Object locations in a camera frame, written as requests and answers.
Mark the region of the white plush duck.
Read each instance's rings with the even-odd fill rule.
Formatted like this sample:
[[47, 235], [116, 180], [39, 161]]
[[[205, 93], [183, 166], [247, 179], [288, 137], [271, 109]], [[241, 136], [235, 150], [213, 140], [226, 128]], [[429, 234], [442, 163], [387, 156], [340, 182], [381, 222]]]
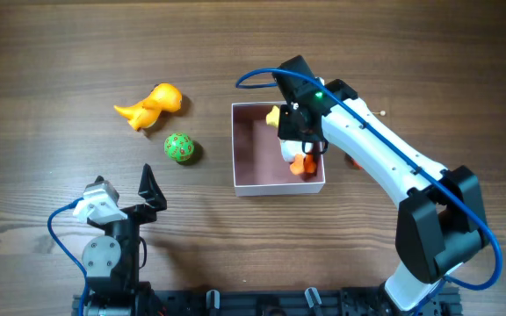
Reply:
[[314, 174], [317, 164], [314, 161], [314, 144], [299, 140], [279, 139], [283, 160], [289, 163], [290, 171], [296, 175]]

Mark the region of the green numbered ball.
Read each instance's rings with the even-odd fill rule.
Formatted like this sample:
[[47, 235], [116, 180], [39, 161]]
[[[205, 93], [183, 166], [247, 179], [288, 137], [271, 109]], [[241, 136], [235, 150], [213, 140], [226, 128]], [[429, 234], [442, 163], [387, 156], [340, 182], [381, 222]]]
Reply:
[[175, 162], [188, 161], [195, 146], [191, 137], [186, 133], [173, 133], [164, 142], [164, 153]]

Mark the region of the orange plastic wheel toy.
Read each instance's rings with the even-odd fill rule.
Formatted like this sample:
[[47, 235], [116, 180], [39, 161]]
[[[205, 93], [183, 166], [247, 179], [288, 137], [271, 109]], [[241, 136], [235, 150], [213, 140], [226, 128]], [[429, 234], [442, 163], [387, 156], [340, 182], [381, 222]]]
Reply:
[[346, 155], [345, 156], [345, 160], [348, 162], [348, 164], [353, 168], [353, 169], [358, 169], [358, 170], [361, 170], [362, 167], [350, 156], [350, 155]]

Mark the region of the orange dinosaur toy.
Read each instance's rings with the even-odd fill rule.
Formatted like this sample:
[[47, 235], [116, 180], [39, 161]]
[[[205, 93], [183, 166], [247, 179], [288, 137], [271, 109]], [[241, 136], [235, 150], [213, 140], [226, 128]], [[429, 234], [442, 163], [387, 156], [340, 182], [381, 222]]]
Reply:
[[139, 131], [151, 127], [162, 112], [179, 111], [182, 100], [182, 93], [174, 85], [160, 83], [138, 103], [126, 107], [114, 105], [113, 108], [135, 131]]

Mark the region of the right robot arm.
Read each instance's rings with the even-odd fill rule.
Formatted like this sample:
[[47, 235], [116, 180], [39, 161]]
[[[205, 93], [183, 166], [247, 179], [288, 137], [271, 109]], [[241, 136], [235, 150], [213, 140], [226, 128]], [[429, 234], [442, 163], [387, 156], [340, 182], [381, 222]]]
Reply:
[[413, 149], [347, 83], [324, 83], [300, 55], [270, 72], [286, 101], [279, 108], [279, 138], [298, 143], [301, 157], [311, 154], [310, 143], [339, 147], [398, 211], [400, 264], [378, 289], [356, 292], [344, 306], [379, 315], [449, 315], [457, 302], [448, 283], [475, 291], [495, 283], [502, 271], [501, 249], [470, 169], [449, 170]]

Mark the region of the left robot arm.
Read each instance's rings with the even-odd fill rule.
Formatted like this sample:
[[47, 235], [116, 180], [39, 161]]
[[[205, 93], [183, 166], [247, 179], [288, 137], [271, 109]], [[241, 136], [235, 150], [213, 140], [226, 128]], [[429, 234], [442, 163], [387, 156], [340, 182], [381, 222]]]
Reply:
[[157, 213], [167, 209], [166, 198], [148, 164], [142, 169], [138, 195], [143, 203], [119, 208], [119, 193], [102, 176], [86, 186], [74, 216], [104, 234], [83, 250], [87, 288], [74, 298], [74, 315], [167, 313], [151, 284], [139, 279], [140, 269], [147, 262], [147, 244], [140, 236], [140, 226], [157, 221]]

